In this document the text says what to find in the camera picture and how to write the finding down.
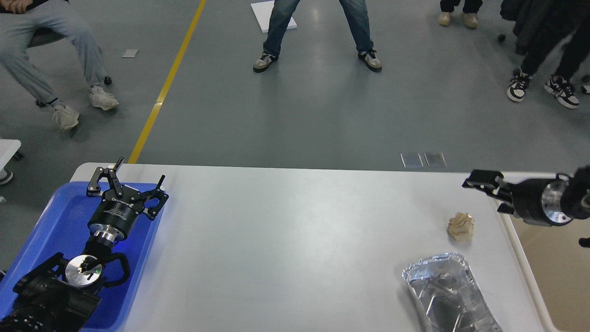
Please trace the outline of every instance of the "black and white sneaker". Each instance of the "black and white sneaker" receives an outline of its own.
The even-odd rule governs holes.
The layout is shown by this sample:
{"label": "black and white sneaker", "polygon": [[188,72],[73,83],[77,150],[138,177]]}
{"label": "black and white sneaker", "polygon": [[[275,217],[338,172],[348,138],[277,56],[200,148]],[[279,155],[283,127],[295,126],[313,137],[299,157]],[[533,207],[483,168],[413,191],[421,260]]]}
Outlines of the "black and white sneaker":
{"label": "black and white sneaker", "polygon": [[510,80],[512,85],[506,91],[508,98],[515,103],[520,103],[525,98],[526,89],[529,87],[529,82],[532,75],[525,74],[520,70],[514,78]]}
{"label": "black and white sneaker", "polygon": [[563,77],[551,76],[545,84],[545,90],[551,93],[561,105],[569,109],[580,107],[580,101],[573,95],[576,89]]}
{"label": "black and white sneaker", "polygon": [[0,169],[0,173],[6,173],[5,176],[0,178],[0,185],[5,185],[5,184],[9,183],[10,181],[12,181],[12,176],[13,176],[12,172],[10,172],[7,169],[4,169],[4,172],[2,172],[2,169]]}
{"label": "black and white sneaker", "polygon": [[379,61],[379,59],[375,56],[375,52],[376,51],[373,49],[360,52],[359,59],[365,63],[368,69],[378,73],[381,71],[381,68],[383,68],[383,65],[381,64],[381,61]]}
{"label": "black and white sneaker", "polygon": [[262,55],[254,63],[254,72],[262,73],[267,70],[271,63],[278,60],[278,57],[272,56],[270,53],[264,51]]}

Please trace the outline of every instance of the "hand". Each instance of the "hand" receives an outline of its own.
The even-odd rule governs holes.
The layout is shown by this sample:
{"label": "hand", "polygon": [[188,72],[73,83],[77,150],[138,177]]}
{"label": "hand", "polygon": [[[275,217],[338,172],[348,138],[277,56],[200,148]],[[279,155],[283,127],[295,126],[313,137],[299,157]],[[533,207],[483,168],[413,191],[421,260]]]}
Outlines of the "hand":
{"label": "hand", "polygon": [[27,11],[27,6],[32,3],[33,0],[14,0],[8,5],[6,10],[9,10],[14,14],[24,14]]}
{"label": "hand", "polygon": [[0,0],[0,6],[4,7],[5,10],[9,10],[10,4],[13,0]]}

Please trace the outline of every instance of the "leg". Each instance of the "leg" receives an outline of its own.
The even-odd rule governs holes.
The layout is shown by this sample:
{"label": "leg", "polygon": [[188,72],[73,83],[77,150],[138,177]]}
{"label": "leg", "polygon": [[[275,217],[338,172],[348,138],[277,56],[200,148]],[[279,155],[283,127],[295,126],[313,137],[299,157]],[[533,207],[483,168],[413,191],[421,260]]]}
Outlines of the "leg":
{"label": "leg", "polygon": [[0,14],[0,31],[0,64],[40,102],[57,100],[43,74],[29,62],[27,45],[35,31],[31,16],[28,13]]}
{"label": "leg", "polygon": [[49,0],[31,10],[37,23],[65,36],[75,47],[89,86],[102,84],[105,72],[98,43],[88,24],[66,1]]}
{"label": "leg", "polygon": [[441,0],[441,12],[453,12],[461,0]]}
{"label": "leg", "polygon": [[270,14],[268,36],[263,44],[264,51],[274,57],[281,53],[281,42],[293,12],[297,8],[299,0],[275,0],[273,11]]}
{"label": "leg", "polygon": [[358,53],[373,49],[365,0],[340,0]]}
{"label": "leg", "polygon": [[482,3],[482,0],[465,0],[465,4],[463,5],[463,12],[466,14],[477,13],[479,12]]}
{"label": "leg", "polygon": [[588,15],[587,7],[584,1],[561,2],[560,7],[545,20],[529,44],[520,67],[522,72],[535,74],[553,48]]}
{"label": "leg", "polygon": [[561,76],[568,81],[572,78],[573,74],[580,68],[580,64],[590,53],[588,40],[590,40],[590,15],[580,24],[572,40],[565,48],[559,67],[555,71],[555,76]]}

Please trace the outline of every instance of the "shoe lace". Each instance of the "shoe lace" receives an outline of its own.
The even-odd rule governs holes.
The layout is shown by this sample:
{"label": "shoe lace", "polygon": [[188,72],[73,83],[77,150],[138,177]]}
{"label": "shoe lace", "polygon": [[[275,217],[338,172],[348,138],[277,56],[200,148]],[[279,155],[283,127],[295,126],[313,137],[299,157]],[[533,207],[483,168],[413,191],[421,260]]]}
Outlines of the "shoe lace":
{"label": "shoe lace", "polygon": [[559,84],[559,89],[555,92],[555,95],[559,96],[562,92],[565,92],[566,97],[570,97],[573,96],[574,92],[576,92],[576,88],[572,85],[572,83],[564,79],[563,82]]}
{"label": "shoe lace", "polygon": [[270,54],[268,52],[262,52],[262,55],[260,56],[260,60],[264,61],[269,57],[270,57]]}
{"label": "shoe lace", "polygon": [[530,78],[522,75],[517,75],[510,80],[511,83],[516,83],[514,86],[517,90],[526,90],[529,87]]}
{"label": "shoe lace", "polygon": [[371,59],[375,59],[375,58],[377,58],[377,57],[375,56],[375,52],[377,52],[377,51],[375,51],[374,49],[370,49],[370,50],[368,50],[368,51],[367,51],[367,55],[368,55],[368,56],[369,56]]}

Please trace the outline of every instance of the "sneaker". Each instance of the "sneaker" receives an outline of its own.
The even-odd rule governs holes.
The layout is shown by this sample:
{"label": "sneaker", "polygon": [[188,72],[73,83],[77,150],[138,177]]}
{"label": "sneaker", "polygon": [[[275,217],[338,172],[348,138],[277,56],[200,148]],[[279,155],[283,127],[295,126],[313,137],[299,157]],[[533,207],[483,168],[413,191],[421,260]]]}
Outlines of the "sneaker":
{"label": "sneaker", "polygon": [[80,114],[69,106],[56,105],[53,108],[53,122],[57,123],[62,131],[77,126],[79,117]]}
{"label": "sneaker", "polygon": [[472,28],[475,29],[479,26],[479,22],[477,22],[477,13],[474,12],[469,12],[469,13],[465,13],[462,12],[459,17],[463,20],[463,23],[465,23],[465,26],[468,28]]}
{"label": "sneaker", "polygon": [[365,65],[367,65],[368,69],[371,69],[375,73],[378,73],[381,71],[381,68],[383,66],[381,65],[381,61],[379,61],[379,59],[377,57],[375,57],[375,52],[376,51],[373,49],[360,52],[359,59],[363,60]]}
{"label": "sneaker", "polygon": [[508,88],[506,94],[513,102],[520,103],[525,97],[526,89],[529,87],[532,75],[519,71],[514,78],[510,80],[512,85]]}
{"label": "sneaker", "polygon": [[5,184],[9,183],[10,181],[12,181],[13,173],[7,169],[4,169],[4,171],[6,172],[6,176],[3,178],[0,178],[0,185],[5,185]]}
{"label": "sneaker", "polygon": [[271,63],[278,60],[278,57],[270,55],[270,53],[264,51],[262,55],[254,63],[254,72],[262,73],[267,70]]}
{"label": "sneaker", "polygon": [[451,24],[451,13],[450,12],[442,12],[438,16],[438,23],[443,27],[448,27]]}
{"label": "sneaker", "polygon": [[575,88],[563,77],[551,76],[545,84],[545,90],[554,95],[555,99],[569,109],[580,107],[580,101],[573,95]]}
{"label": "sneaker", "polygon": [[92,106],[102,108],[102,110],[113,109],[119,104],[113,95],[106,93],[102,87],[96,85],[90,88],[88,97],[90,97]]}

